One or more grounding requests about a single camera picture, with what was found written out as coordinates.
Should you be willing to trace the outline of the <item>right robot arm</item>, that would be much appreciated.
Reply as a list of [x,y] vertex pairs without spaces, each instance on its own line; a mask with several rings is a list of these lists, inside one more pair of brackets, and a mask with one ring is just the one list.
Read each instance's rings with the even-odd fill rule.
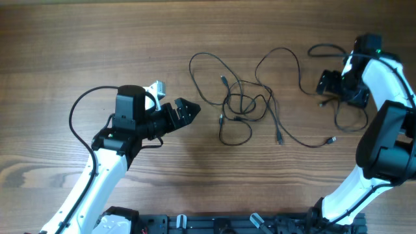
[[356,165],[331,194],[308,212],[305,229],[353,232],[359,212],[381,193],[415,179],[415,92],[395,54],[382,50],[382,37],[363,34],[350,53],[340,50],[343,71],[323,71],[316,93],[377,113],[356,149]]

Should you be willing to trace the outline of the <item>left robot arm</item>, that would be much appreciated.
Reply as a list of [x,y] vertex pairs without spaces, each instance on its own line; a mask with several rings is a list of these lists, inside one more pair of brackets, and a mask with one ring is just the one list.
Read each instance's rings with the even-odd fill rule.
[[119,86],[115,112],[85,147],[87,164],[58,212],[42,233],[146,232],[136,210],[104,206],[140,150],[144,139],[160,140],[192,123],[201,107],[183,98],[159,104],[157,93],[136,85]]

